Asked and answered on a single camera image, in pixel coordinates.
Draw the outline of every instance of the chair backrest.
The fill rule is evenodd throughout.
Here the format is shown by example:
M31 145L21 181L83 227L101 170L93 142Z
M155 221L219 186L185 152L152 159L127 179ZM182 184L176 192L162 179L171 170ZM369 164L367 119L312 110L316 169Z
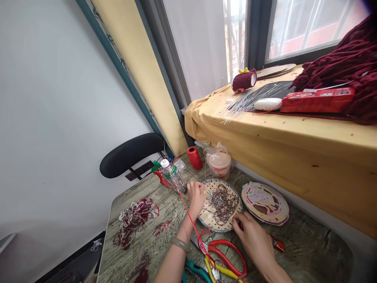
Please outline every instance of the chair backrest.
M164 150L164 139L155 133L137 136L110 151L103 159L99 170L106 178L122 175L140 160Z

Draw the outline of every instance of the yellow tablecloth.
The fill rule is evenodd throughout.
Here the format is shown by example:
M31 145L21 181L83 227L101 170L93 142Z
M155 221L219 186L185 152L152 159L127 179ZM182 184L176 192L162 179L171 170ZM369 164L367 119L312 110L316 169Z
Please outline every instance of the yellow tablecloth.
M302 68L264 81L291 81ZM186 110L185 127L199 141L221 141L232 157L276 185L377 239L377 128L348 121L219 113L237 98L227 85Z

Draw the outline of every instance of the chair leg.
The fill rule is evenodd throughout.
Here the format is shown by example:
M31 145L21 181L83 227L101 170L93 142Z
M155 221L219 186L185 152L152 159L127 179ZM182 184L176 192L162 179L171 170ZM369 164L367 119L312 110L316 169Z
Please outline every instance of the chair leg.
M135 176L139 179L139 180L142 180L143 178L135 171L135 170L133 170L132 168L130 168L130 171L132 172L132 173L134 173L135 174Z

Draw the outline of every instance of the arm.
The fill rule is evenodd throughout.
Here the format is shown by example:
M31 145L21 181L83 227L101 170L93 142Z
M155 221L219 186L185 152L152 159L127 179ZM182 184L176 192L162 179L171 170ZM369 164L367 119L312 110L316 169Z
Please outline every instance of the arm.
M199 182L187 184L190 207L188 212L192 221L196 221L204 205L204 186ZM177 238L185 243L190 242L193 226L188 215L182 222L177 233ZM182 279L183 268L186 260L186 252L180 247L171 244L169 251L157 272L154 283L179 283Z
M247 254L268 283L293 283L276 262L270 235L248 212L234 216L233 229L240 237Z

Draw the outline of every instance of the plastic bag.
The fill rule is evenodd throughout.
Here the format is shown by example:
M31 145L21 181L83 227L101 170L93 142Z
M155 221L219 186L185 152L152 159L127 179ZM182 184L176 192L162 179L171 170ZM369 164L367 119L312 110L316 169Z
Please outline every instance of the plastic bag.
M218 142L216 152L207 153L206 161L213 175L226 180L232 169L232 157L228 153L228 149Z

